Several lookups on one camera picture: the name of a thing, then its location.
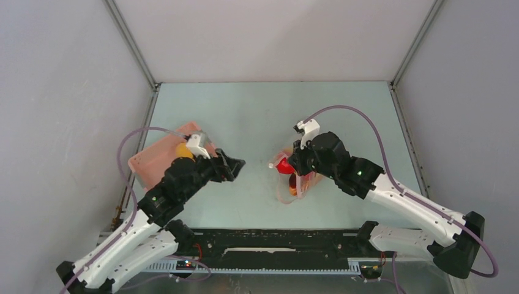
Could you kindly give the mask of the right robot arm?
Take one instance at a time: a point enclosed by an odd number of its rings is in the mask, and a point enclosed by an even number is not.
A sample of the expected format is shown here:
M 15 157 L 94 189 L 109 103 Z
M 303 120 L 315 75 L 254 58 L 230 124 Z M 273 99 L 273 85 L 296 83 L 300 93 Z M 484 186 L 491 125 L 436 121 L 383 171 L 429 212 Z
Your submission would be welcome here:
M 485 219 L 445 208 L 416 195 L 376 163 L 351 156 L 333 132 L 293 143 L 288 163 L 299 176 L 315 172 L 331 179 L 344 193 L 377 203 L 411 221 L 410 229 L 366 221 L 357 234 L 356 248 L 364 256 L 377 251 L 402 252 L 433 262 L 445 273 L 466 279 L 481 245 Z

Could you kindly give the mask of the fake red apple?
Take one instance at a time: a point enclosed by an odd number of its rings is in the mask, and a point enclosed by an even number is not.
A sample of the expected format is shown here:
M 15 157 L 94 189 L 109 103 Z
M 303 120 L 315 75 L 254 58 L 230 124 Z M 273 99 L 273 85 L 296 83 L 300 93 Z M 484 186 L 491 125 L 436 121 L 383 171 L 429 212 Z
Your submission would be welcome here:
M 292 167 L 287 157 L 281 158 L 276 164 L 275 164 L 276 170 L 283 175 L 291 175 L 295 173 L 294 167 Z

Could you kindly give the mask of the clear zip top bag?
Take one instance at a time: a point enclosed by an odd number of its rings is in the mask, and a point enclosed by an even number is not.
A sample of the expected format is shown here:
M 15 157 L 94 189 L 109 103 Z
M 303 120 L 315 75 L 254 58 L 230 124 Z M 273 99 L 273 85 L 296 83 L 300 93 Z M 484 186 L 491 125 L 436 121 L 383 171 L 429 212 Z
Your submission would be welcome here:
M 297 135 L 292 135 L 285 138 L 283 146 L 272 156 L 268 163 L 268 168 L 278 174 L 278 181 L 276 184 L 277 200 L 285 205 L 291 204 L 295 200 L 303 199 L 308 191 L 314 188 L 322 179 L 323 176 L 315 172 L 301 176 L 296 171 L 291 175 L 280 174 L 275 164 L 283 157 L 289 158 L 293 153 L 293 142 L 298 140 Z

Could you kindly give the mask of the fake orange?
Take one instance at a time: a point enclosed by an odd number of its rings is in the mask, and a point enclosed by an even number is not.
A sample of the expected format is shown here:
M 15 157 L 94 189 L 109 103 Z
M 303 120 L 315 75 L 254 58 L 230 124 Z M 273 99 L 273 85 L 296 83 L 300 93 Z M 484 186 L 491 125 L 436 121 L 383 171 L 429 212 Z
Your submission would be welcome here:
M 194 159 L 194 155 L 186 146 L 186 143 L 180 143 L 175 147 L 175 155 L 176 157 L 186 157 L 189 159 Z

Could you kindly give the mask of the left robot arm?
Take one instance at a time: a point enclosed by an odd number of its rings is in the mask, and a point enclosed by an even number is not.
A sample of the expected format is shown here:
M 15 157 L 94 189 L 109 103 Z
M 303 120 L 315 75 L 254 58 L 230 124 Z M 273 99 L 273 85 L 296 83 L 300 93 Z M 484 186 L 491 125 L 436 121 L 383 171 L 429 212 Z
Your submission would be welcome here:
M 138 202 L 136 210 L 91 253 L 62 262 L 56 272 L 61 293 L 115 293 L 149 265 L 175 252 L 193 249 L 193 233 L 175 217 L 208 182 L 234 181 L 246 164 L 227 156 L 178 157 L 162 179 Z

